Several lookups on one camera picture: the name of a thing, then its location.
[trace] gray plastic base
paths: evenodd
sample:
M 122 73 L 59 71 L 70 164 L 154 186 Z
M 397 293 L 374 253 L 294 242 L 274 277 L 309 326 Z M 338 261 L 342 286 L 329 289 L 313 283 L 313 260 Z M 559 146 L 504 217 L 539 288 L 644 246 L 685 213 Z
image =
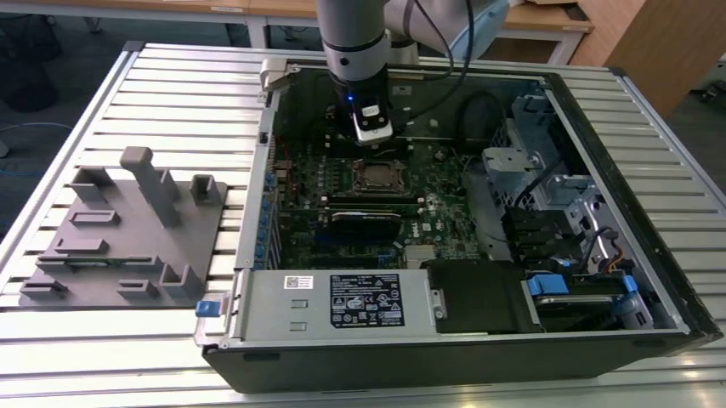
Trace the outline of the gray plastic base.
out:
M 78 217 L 78 214 L 87 217 L 89 212 L 93 211 L 77 199 L 57 229 L 50 248 L 42 255 L 62 256 L 63 242 L 102 239 L 107 248 L 101 257 L 90 253 L 82 255 L 71 253 L 67 256 L 98 258 L 98 262 L 105 258 L 105 262 L 110 264 L 113 261 L 107 259 L 115 258 L 146 257 L 150 260 L 137 263 L 126 262 L 122 266 L 101 267 L 75 267 L 71 263 L 67 265 L 66 262 L 58 262 L 54 272 L 43 272 L 38 269 L 23 285 L 21 292 L 25 296 L 19 299 L 19 306 L 65 306 L 83 309 L 133 306 L 192 307 L 204 292 L 222 206 L 197 207 L 188 191 L 189 184 L 188 182 L 177 183 L 178 198 L 174 208 L 181 223 L 167 229 L 162 227 L 145 203 L 134 181 L 117 181 L 114 186 L 102 189 L 102 196 L 115 211 L 117 224 L 73 225 L 71 220 Z M 224 198 L 225 184 L 216 183 L 216 188 Z M 185 266 L 190 266 L 192 273 L 185 277 L 188 282 L 184 282 L 188 294 L 180 285 L 181 279 L 173 282 L 174 279 L 170 277 L 170 279 L 166 278 L 166 282 L 161 282 L 162 264 L 170 266 L 173 275 L 178 278 L 184 277 Z M 43 288 L 43 283 L 51 281 L 65 286 L 66 292 L 49 291 L 39 296 L 29 293 L 37 286 Z M 153 287 L 150 295 L 154 296 L 145 295 L 143 285 Z
M 78 170 L 78 199 L 19 289 L 19 306 L 186 308 L 200 300 L 226 185 L 208 175 L 176 183 L 150 167 L 150 150 L 133 149 L 145 162 L 138 182 L 113 181 L 98 167 Z

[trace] blue tab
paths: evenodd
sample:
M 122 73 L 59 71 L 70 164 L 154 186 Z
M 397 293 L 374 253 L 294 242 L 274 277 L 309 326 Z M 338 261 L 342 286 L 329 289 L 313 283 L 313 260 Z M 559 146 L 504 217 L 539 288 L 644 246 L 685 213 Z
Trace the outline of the blue tab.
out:
M 537 295 L 565 295 L 569 293 L 561 275 L 535 275 L 525 282 L 532 296 Z
M 632 278 L 629 275 L 623 277 L 623 283 L 628 293 L 637 291 L 637 283 L 635 282 L 635 278 Z
M 529 294 L 532 296 L 537 296 L 541 294 L 540 285 L 536 280 L 533 280 L 533 278 L 526 280 L 525 285 L 529 288 Z
M 196 303 L 193 313 L 196 317 L 218 317 L 221 314 L 222 303 L 213 300 L 200 300 Z

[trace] wooden table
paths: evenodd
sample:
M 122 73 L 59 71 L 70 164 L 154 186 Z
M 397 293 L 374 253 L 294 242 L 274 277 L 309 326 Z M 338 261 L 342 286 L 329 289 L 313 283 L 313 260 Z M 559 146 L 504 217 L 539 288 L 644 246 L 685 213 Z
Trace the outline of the wooden table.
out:
M 244 24 L 253 48 L 268 48 L 269 26 L 317 26 L 313 0 L 0 0 L 0 11 Z M 521 4 L 509 10 L 497 37 L 556 43 L 548 63 L 564 65 L 592 29 L 589 21 L 571 20 L 556 6 Z

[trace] metal bracket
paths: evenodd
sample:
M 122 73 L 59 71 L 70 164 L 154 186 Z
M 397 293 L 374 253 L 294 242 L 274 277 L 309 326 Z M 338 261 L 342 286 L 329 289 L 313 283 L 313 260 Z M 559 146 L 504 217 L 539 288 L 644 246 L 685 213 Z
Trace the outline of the metal bracket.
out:
M 430 309 L 433 310 L 433 317 L 436 320 L 442 320 L 448 317 L 445 312 L 445 302 L 442 301 L 442 292 L 440 289 L 430 291 Z
M 568 205 L 593 184 L 589 176 L 565 174 L 548 179 L 545 191 L 549 205 Z
M 286 76 L 298 72 L 297 67 L 288 66 L 285 58 L 266 58 L 261 61 L 260 85 L 262 91 L 273 91 L 286 84 Z

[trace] warning label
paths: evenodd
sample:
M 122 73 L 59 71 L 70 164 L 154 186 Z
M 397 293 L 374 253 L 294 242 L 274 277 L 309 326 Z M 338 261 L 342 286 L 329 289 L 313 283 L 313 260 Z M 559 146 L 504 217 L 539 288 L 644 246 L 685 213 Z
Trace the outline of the warning label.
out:
M 397 275 L 330 275 L 329 323 L 337 329 L 404 326 Z

